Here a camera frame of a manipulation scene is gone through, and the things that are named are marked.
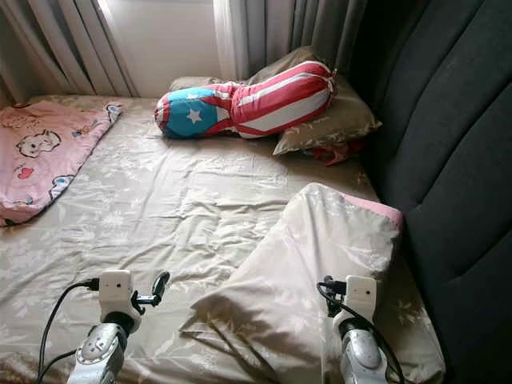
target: white star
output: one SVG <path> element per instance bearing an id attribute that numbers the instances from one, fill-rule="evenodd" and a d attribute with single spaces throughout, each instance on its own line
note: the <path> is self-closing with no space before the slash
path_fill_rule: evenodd
<path id="1" fill-rule="evenodd" d="M 190 110 L 188 114 L 188 118 L 192 120 L 192 123 L 195 124 L 196 122 L 202 122 L 202 119 L 199 117 L 199 114 L 201 113 L 200 110 Z"/>

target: cartoon print blanket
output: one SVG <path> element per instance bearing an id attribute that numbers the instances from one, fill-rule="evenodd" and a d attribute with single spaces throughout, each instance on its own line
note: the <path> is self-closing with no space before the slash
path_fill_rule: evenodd
<path id="1" fill-rule="evenodd" d="M 52 102 L 0 111 L 0 226 L 51 204 L 121 112 L 117 103 L 80 111 Z"/>

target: pillow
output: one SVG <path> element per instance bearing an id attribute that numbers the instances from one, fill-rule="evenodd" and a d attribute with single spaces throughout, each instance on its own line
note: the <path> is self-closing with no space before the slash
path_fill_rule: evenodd
<path id="1" fill-rule="evenodd" d="M 336 77 L 336 89 L 337 94 L 324 114 L 282 133 L 274 155 L 348 142 L 380 127 L 380 121 L 341 75 Z"/>
<path id="2" fill-rule="evenodd" d="M 292 66 L 296 66 L 301 62 L 314 61 L 316 58 L 313 55 L 312 46 L 301 46 L 296 50 L 288 53 L 286 56 L 280 58 L 276 62 L 260 69 L 255 75 L 248 78 L 247 80 L 240 81 L 241 84 L 247 84 L 251 86 L 258 82 L 264 82 L 268 78 L 280 74 L 284 70 L 288 70 Z M 220 78 L 212 78 L 207 76 L 187 76 L 182 78 L 176 78 L 169 87 L 169 91 L 183 90 L 185 88 L 193 88 L 196 86 L 208 86 L 210 84 L 219 84 L 225 82 Z"/>
<path id="3" fill-rule="evenodd" d="M 322 331 L 327 308 L 316 282 L 327 274 L 381 282 L 400 225 L 393 208 L 309 184 L 231 277 L 192 305 L 180 331 L 277 382 L 321 382 L 334 333 Z"/>
<path id="4" fill-rule="evenodd" d="M 256 74 L 244 81 L 248 86 L 252 86 L 258 82 L 264 82 L 268 78 L 280 74 L 284 70 L 288 70 L 292 66 L 296 66 L 301 62 L 317 61 L 318 59 L 313 55 L 312 46 L 301 46 L 296 50 L 291 51 L 286 56 L 283 56 L 276 62 L 261 68 Z"/>
<path id="5" fill-rule="evenodd" d="M 208 86 L 210 84 L 219 84 L 224 82 L 220 78 L 207 76 L 185 76 L 175 79 L 169 86 L 169 92 L 175 90 L 184 90 L 186 88 L 195 88 L 196 86 Z"/>

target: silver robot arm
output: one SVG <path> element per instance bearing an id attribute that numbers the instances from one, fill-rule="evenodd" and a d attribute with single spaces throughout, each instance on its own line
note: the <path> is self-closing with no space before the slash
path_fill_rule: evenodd
<path id="1" fill-rule="evenodd" d="M 336 294 L 340 294 L 345 306 L 373 323 L 377 302 L 377 283 L 374 279 L 350 275 L 346 277 L 346 283 L 342 283 L 327 276 L 324 283 L 337 290 L 327 288 L 327 295 L 335 298 Z M 388 383 L 386 355 L 372 333 L 346 310 L 335 308 L 332 302 L 328 302 L 328 307 L 330 317 L 334 317 L 332 331 L 342 340 L 339 369 L 345 384 Z"/>
<path id="2" fill-rule="evenodd" d="M 67 384 L 115 384 L 124 362 L 128 335 L 137 330 L 145 312 L 140 305 L 157 306 L 169 278 L 169 272 L 163 272 L 156 278 L 151 296 L 138 296 L 133 291 L 129 270 L 103 272 L 99 281 L 102 323 L 77 348 Z"/>

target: upholstered headboard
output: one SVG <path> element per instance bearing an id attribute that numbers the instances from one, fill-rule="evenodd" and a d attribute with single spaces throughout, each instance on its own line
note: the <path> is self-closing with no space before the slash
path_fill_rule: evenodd
<path id="1" fill-rule="evenodd" d="M 446 381 L 512 382 L 512 1 L 369 0 L 350 79 Z"/>

